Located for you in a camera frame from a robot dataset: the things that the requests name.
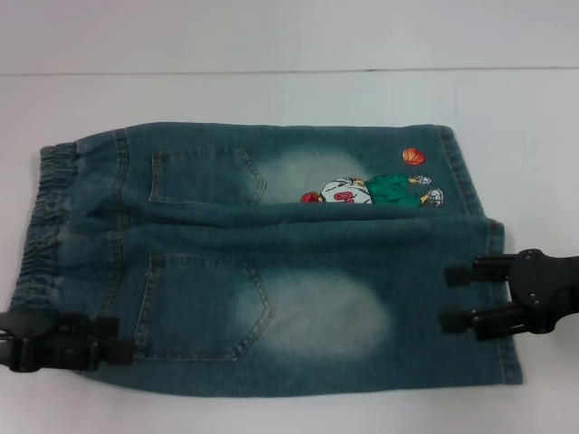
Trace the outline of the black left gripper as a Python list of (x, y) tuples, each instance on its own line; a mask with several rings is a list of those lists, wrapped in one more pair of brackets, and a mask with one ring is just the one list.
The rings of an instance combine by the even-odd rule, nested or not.
[[(55, 327), (60, 334), (96, 339), (60, 344), (53, 354), (45, 340)], [(16, 373), (35, 373), (41, 369), (96, 371), (101, 363), (130, 365), (135, 341), (112, 338), (118, 335), (119, 320), (115, 317), (4, 312), (1, 314), (1, 364)]]

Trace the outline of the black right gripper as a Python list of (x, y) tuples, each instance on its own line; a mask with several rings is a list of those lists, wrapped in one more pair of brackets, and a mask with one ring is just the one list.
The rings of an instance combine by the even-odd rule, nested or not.
[(516, 304), (440, 312), (439, 324), (446, 335), (472, 332), (477, 340), (492, 340), (520, 334), (521, 331), (547, 334), (555, 329), (560, 319), (578, 312), (577, 257), (556, 258), (541, 250), (522, 250), (517, 255), (479, 256), (469, 266), (446, 267), (445, 278), (450, 287), (508, 280)]

